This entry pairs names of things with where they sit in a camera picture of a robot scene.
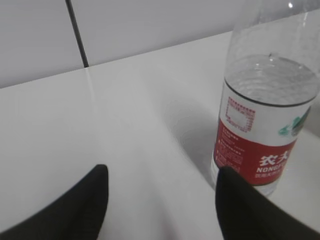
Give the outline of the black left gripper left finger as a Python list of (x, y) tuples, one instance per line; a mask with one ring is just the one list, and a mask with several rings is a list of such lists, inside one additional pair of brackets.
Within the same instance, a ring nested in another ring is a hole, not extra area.
[(2, 240), (96, 240), (109, 201), (109, 172), (96, 165), (47, 207), (1, 232)]

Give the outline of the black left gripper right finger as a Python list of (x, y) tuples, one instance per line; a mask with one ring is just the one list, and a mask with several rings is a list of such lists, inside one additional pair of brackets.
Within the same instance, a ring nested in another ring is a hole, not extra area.
[(232, 167), (218, 171), (215, 209), (225, 240), (318, 240), (313, 230), (255, 190)]

